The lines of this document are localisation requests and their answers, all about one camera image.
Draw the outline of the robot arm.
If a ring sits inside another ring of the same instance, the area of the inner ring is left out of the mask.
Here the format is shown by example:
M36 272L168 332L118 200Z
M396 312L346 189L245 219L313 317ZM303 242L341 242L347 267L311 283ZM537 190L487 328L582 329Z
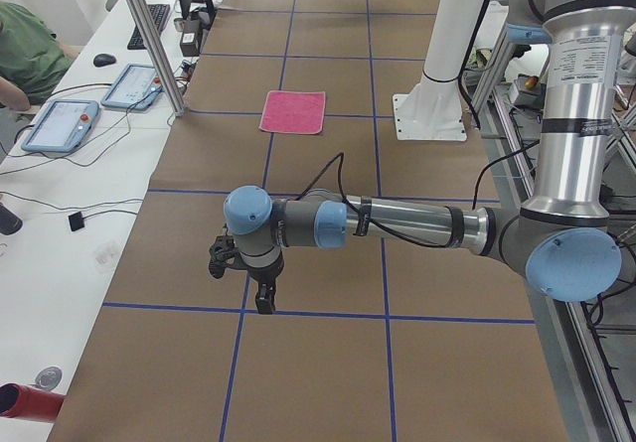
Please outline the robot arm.
M622 38L634 20L635 0L510 0L509 37L551 47L534 188L517 212L401 204L314 186L283 200L243 186L225 199L211 274L245 271L257 284L258 312L271 314L284 248L339 248L348 235L373 235L466 248L562 302L604 292L619 276L622 253L606 231L599 193Z

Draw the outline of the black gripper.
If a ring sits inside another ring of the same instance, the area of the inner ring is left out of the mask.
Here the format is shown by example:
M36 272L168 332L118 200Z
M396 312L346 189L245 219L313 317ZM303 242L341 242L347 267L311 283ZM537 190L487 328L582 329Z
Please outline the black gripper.
M254 296L258 314L275 313L275 283L283 269L283 260L276 260L265 267L250 266L247 269L250 278L259 284Z

